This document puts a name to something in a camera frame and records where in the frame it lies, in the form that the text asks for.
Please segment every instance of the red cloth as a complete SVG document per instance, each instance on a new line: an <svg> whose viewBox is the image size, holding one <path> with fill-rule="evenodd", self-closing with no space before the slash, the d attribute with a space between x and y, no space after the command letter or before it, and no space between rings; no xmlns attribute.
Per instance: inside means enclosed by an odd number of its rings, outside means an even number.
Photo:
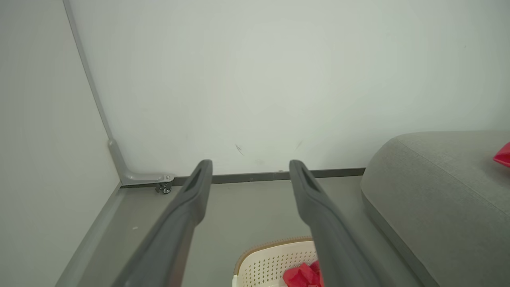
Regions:
<svg viewBox="0 0 510 287"><path fill-rule="evenodd" d="M284 281L288 287L324 287L319 261L285 271Z"/></svg>
<svg viewBox="0 0 510 287"><path fill-rule="evenodd" d="M510 142L496 154L494 161L510 168Z"/></svg>

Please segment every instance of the sofa cushion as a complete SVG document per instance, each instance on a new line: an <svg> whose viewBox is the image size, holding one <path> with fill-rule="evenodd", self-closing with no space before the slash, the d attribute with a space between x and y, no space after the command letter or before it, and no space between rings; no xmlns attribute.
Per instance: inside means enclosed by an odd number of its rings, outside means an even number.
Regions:
<svg viewBox="0 0 510 287"><path fill-rule="evenodd" d="M368 165L367 208L424 284L510 284L510 170L492 160L509 141L509 131L405 134Z"/></svg>

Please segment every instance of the plastic basket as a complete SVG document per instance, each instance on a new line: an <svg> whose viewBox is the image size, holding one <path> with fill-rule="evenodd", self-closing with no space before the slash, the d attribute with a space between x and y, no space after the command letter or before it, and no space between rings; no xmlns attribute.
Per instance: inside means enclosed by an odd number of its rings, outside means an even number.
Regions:
<svg viewBox="0 0 510 287"><path fill-rule="evenodd" d="M239 258L232 287L287 287L286 270L317 260L312 237L296 237L251 248Z"/></svg>

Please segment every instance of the laundry basket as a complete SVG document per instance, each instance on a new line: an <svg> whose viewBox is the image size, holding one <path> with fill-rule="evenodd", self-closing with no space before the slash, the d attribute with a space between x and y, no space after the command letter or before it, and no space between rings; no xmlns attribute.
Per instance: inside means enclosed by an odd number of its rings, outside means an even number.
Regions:
<svg viewBox="0 0 510 287"><path fill-rule="evenodd" d="M255 246L244 252L234 269L232 287L287 287L286 270L317 260L311 236L295 237Z"/></svg>

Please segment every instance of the baseboard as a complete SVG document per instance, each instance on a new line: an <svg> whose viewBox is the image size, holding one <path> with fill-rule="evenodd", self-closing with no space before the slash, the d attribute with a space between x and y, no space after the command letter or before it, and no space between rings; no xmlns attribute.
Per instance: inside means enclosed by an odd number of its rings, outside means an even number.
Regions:
<svg viewBox="0 0 510 287"><path fill-rule="evenodd" d="M324 177L343 177L343 176L359 176L363 175L365 168L358 169L335 169L335 170L316 170L311 171L315 178ZM176 177L173 180L173 186L182 186L188 179L187 176ZM231 175L215 175L213 176L213 184L220 183L239 183L253 181L271 181L290 179L289 172L276 173L252 173L252 174L231 174Z"/></svg>

